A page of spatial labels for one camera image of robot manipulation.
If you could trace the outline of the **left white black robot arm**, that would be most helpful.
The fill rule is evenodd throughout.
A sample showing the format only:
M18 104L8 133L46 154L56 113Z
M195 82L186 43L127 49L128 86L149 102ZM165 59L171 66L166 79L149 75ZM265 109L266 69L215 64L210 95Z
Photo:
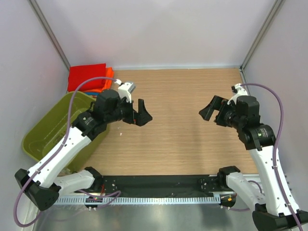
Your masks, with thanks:
M84 147L105 132L108 124L123 121L141 127L152 121L144 100L138 100L138 110L135 110L129 96L128 90L103 90L89 109L68 122L65 136L41 161L28 170L21 168L15 173L21 193L40 211L50 208L63 194L82 189L95 193L101 189L100 174L93 168L65 177L60 177L59 173Z

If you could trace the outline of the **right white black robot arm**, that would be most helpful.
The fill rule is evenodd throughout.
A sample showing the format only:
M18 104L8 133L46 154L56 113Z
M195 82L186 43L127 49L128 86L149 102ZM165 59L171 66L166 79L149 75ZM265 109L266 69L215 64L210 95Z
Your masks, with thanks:
M275 170L283 173L279 157L273 156L275 134L269 125L260 122L259 102L253 96L239 96L228 101L215 95L209 105L199 111L208 121L213 112L218 114L215 123L235 128L239 140L250 153L257 167L263 193L249 183L235 166L220 168L217 186L224 191L232 189L248 205L253 222L259 231L284 231L308 222L308 213L294 201L286 180L277 180ZM285 200L279 183L285 190Z

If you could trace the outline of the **blue folded t shirt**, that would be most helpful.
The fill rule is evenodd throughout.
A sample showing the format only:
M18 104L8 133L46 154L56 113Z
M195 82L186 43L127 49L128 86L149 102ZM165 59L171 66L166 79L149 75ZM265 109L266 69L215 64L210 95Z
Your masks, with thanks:
M97 98L97 96L98 96L101 92L85 91L84 93L85 93L86 95L92 97L92 98Z

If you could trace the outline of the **olive green plastic basket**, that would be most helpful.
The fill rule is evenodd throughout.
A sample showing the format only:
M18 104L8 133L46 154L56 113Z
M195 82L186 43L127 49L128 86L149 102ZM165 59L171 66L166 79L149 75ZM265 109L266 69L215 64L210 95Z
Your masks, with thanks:
M25 136L24 152L35 161L41 160L65 135L69 103L73 93L67 93ZM65 173L79 172L110 131L101 133L83 148L63 169Z

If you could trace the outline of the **red t shirt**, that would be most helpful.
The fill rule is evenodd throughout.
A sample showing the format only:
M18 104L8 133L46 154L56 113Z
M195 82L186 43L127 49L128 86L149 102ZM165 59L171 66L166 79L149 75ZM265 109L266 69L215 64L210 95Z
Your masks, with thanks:
M69 69L67 91L75 91L84 81L94 77L105 77L106 64L90 64L71 66ZM84 84L79 91L87 91L93 87L96 80Z

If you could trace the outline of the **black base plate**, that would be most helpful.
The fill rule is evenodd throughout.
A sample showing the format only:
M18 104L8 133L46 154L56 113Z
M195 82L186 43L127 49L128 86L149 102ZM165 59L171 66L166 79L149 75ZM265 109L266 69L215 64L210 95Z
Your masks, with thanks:
M190 198L208 197L234 191L220 177L213 175L153 175L153 176L104 176L88 193L111 194L121 191L129 198Z

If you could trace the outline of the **orange folded t shirt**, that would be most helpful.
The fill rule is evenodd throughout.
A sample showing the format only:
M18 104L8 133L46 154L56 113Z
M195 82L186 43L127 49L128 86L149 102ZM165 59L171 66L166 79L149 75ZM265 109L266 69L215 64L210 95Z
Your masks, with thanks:
M112 67L106 68L105 76L108 77L108 79L94 81L93 87L89 90L89 92L100 93L105 89L109 89L113 83L111 79L114 77L114 70Z

